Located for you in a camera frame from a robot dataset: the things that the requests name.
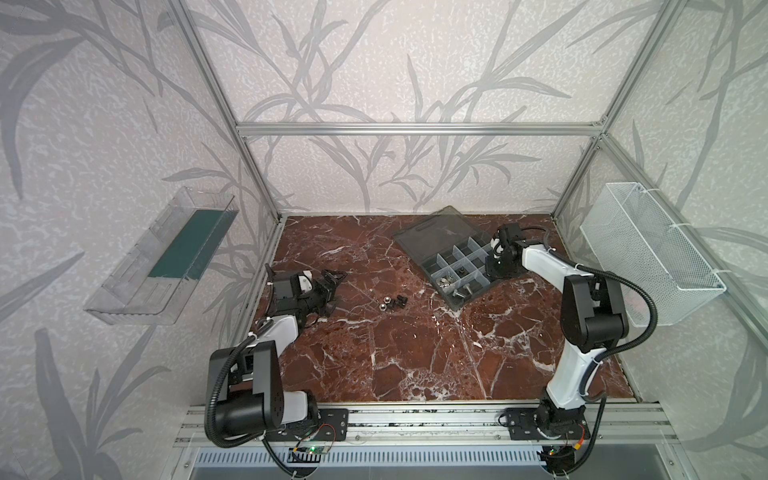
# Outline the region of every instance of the robotic arm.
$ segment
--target robotic arm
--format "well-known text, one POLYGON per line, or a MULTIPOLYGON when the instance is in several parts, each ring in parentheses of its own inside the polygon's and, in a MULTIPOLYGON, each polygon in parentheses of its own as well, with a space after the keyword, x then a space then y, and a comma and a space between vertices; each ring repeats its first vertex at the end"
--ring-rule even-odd
POLYGON ((266 316, 238 347, 210 356, 205 432, 216 446, 230 448, 278 429, 299 437, 319 426, 311 392, 284 392, 277 358, 306 328, 310 313, 329 316, 344 272, 323 270, 275 274, 269 266, 266 316), (250 388, 246 382, 251 381, 250 388), (235 440, 228 437, 244 435, 235 440))
MULTIPOLYGON (((528 227, 539 230, 542 227, 528 227)), ((638 285, 612 272, 592 269, 570 263, 554 254, 554 249, 537 240, 526 240, 517 223, 506 223, 496 233, 491 255, 486 258, 486 273, 498 279, 510 279, 531 271, 547 280, 563 294, 560 325, 565 346, 554 377, 542 393, 539 406, 528 409, 507 409, 502 418, 507 419, 512 439, 560 439, 568 433, 581 430, 585 425, 584 404, 589 399, 587 390, 603 359, 634 348, 644 342, 655 330, 657 311, 654 301, 638 285), (635 290, 647 303, 650 312, 648 327, 636 339, 619 346, 618 342, 629 333, 627 312, 621 284, 635 290)), ((593 435, 599 428, 607 396, 603 392, 593 435)), ((587 451, 578 461, 570 449, 570 460, 558 453, 554 458, 542 454, 550 472, 567 475, 589 457, 594 447, 590 442, 587 451)))

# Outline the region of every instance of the vent slot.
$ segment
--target vent slot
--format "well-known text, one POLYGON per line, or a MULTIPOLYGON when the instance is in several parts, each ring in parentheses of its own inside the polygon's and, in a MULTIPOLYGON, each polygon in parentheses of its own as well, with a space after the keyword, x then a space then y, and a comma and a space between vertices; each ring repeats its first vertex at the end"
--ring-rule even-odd
MULTIPOLYGON (((298 454, 302 460, 319 459, 304 466, 328 467, 413 467, 413 466, 472 466, 472 465, 543 465, 536 445, 506 446, 334 446, 326 455, 298 454)), ((287 465, 295 462, 290 447, 276 447, 275 453, 287 465)), ((197 454, 196 467, 273 467, 264 447, 239 447, 222 451, 202 448, 197 454)))

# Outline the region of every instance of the wall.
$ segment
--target wall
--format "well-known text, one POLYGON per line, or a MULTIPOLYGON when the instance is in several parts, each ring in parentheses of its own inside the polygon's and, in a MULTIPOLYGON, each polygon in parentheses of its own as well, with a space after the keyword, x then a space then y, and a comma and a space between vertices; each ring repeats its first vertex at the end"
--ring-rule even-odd
MULTIPOLYGON (((688 2, 611 134, 766 305, 768 2, 688 2)), ((606 181, 598 156, 558 229, 589 261, 578 226, 606 181)), ((623 354, 658 400, 702 479, 768 471, 768 357, 722 299, 623 354)))
POLYGON ((0 31, 0 477, 157 478, 271 220, 163 2, 3 2, 0 31), (181 317, 88 315, 181 186, 240 205, 181 317))
MULTIPOLYGON (((589 122, 604 113, 661 1, 188 4, 238 121, 589 122)), ((550 211, 585 145, 250 141, 283 210, 345 213, 550 211)))

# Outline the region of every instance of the mesh basket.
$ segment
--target mesh basket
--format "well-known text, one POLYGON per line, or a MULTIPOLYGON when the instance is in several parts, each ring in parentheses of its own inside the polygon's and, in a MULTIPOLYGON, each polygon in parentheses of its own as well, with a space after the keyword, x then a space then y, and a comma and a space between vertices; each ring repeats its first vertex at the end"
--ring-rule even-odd
MULTIPOLYGON (((681 321, 725 291, 712 266, 641 184, 605 184, 581 232, 603 270, 635 282, 654 299, 659 325, 681 321)), ((621 288, 630 321, 646 326, 645 302, 621 288)))

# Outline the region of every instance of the metal grate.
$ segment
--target metal grate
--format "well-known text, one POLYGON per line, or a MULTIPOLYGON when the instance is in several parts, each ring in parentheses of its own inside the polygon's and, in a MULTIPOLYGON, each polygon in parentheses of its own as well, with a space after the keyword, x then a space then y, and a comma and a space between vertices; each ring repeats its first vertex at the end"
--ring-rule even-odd
MULTIPOLYGON (((313 466, 317 463, 294 463, 289 447, 275 449, 287 465, 313 466)), ((365 447, 335 446, 326 455, 302 454, 302 460, 319 458, 321 465, 330 467, 383 466, 470 466, 470 465, 543 465, 535 445, 507 446, 435 446, 435 447, 365 447)), ((273 467, 264 447, 236 449, 200 449, 196 467, 273 467)))
MULTIPOLYGON (((680 224, 642 184, 605 184, 581 232, 604 270, 637 283, 654 299, 659 325, 679 322, 725 291, 680 224)), ((630 320, 646 326, 645 302, 633 290, 621 288, 630 320)))

